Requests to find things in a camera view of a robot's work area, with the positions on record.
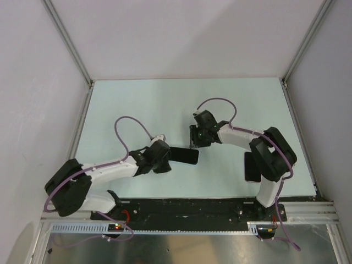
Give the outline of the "black smartphone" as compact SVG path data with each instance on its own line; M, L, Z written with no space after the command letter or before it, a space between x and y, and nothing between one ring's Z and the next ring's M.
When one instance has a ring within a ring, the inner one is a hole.
M196 149L171 147L170 148L170 161L180 162L185 164L195 165L195 152Z

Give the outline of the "light blue phone case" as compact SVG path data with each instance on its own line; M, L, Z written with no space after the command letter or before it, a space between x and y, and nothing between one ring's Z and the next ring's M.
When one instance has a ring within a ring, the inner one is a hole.
M199 150L195 150L194 154L195 154L194 164L198 164L198 161L199 161Z

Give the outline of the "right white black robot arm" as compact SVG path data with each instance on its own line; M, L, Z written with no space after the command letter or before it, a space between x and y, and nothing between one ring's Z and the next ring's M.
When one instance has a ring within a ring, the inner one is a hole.
M214 143L241 147L249 159L245 170L261 177L251 216L268 220L278 206L284 181L293 177L297 156L281 132L270 127L263 131L235 127L228 121L217 122L210 111L196 111L190 126L190 147L209 147Z

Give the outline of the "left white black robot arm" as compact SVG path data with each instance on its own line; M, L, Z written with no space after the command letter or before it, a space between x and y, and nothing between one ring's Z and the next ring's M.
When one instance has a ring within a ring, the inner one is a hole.
M149 172L171 171L171 147L162 139L154 139L150 146L130 151L121 160L108 163L81 164L73 158L66 161L46 183L48 201L46 212L67 217L77 211L99 211L109 219L122 214L118 196L112 190L99 192L95 186L122 178L132 178Z

